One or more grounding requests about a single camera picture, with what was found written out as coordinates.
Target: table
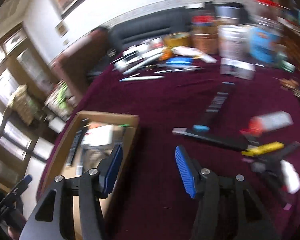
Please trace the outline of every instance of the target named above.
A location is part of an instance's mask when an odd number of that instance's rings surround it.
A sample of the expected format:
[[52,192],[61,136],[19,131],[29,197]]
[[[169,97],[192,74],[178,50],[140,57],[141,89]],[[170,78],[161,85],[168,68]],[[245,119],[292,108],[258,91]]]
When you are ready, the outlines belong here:
[[[116,217],[107,225],[112,239],[190,238],[198,203],[184,190],[174,157],[178,145],[183,145],[190,157],[220,176],[244,175],[283,239],[288,239],[300,224],[300,190],[290,195],[292,208],[283,210],[249,165],[242,162],[240,153],[172,134],[174,127],[192,127],[199,120],[221,82],[234,82],[236,88],[213,124],[212,133],[240,137],[239,130],[247,128],[251,117],[282,110],[291,114],[294,124],[267,133],[260,141],[300,142],[300,103],[273,78],[297,76],[300,79],[300,74],[257,67],[255,79],[248,81],[220,75],[220,57],[216,58],[218,61],[209,65],[195,60],[194,65],[205,68],[201,71],[165,73],[164,79],[133,82],[118,82],[122,74],[112,71],[110,65],[94,80],[72,114],[65,129],[82,109],[140,117],[141,131],[135,148],[138,154],[132,160]],[[286,160],[300,175],[300,148]]]

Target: floor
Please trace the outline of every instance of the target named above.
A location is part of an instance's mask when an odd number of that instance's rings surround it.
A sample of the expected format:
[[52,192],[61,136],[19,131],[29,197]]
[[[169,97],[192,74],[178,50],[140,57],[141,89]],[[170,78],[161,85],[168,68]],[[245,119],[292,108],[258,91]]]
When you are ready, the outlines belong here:
[[[56,132],[61,132],[63,130],[65,123],[60,119],[54,119],[50,122],[50,127]],[[34,153],[40,155],[41,157],[48,159],[50,157],[51,151],[54,147],[54,144],[39,138],[35,148]],[[39,181],[42,175],[42,172],[45,168],[45,163],[37,160],[34,157],[30,158],[28,168],[26,170],[26,175],[30,174],[32,176],[32,182],[29,184],[28,189],[21,195],[23,201],[23,215],[26,219],[29,218],[31,212],[33,211],[35,205],[37,204],[35,196],[37,193]]]

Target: red cap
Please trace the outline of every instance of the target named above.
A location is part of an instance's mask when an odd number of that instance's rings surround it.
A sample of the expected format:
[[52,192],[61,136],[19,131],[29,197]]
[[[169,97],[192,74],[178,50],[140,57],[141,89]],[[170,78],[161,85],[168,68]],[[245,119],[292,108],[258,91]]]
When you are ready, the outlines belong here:
[[210,23],[213,22],[213,16],[210,15],[202,15],[202,16],[194,16],[192,17],[193,23]]
[[278,3],[272,2],[270,0],[254,0],[254,1],[261,2],[261,3],[267,4],[267,5],[270,5],[270,6],[273,6],[273,7],[278,7],[279,6]]

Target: cardboard box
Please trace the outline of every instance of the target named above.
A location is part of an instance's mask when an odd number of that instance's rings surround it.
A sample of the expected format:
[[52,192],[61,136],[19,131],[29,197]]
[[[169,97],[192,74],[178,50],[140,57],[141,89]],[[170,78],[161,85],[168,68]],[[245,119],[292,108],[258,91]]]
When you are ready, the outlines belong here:
[[[77,177],[76,174],[76,164],[80,160],[80,154],[76,154],[74,158],[73,166],[65,167],[65,162],[74,139],[76,132],[80,127],[81,120],[88,118],[90,121],[103,122],[109,124],[128,124],[130,127],[126,129],[123,136],[123,159],[121,163],[121,167],[117,177],[118,185],[120,183],[120,178],[122,177],[122,171],[126,169],[129,163],[130,152],[133,148],[134,141],[136,141],[136,132],[139,123],[139,117],[136,115],[128,115],[128,114],[111,114],[111,113],[103,113],[103,112],[93,112],[93,111],[80,111],[72,120],[69,125],[66,133],[64,134],[62,140],[60,141],[58,148],[53,156],[51,164],[49,166],[46,178],[42,185],[42,192],[44,192],[53,181],[53,179],[57,175],[63,175],[66,179]],[[100,199],[101,210],[103,216],[106,218],[106,213],[109,209],[111,199],[115,194],[115,190],[108,196],[107,199]],[[80,225],[80,213],[79,213],[79,197],[74,196],[74,230],[76,234],[76,238],[81,238],[81,225]]]

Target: white jar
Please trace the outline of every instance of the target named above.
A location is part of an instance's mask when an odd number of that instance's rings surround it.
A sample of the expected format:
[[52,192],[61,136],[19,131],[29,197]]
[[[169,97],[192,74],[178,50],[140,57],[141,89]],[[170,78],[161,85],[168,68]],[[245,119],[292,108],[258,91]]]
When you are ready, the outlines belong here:
[[241,26],[220,25],[219,54],[222,58],[244,60],[247,48],[247,29]]

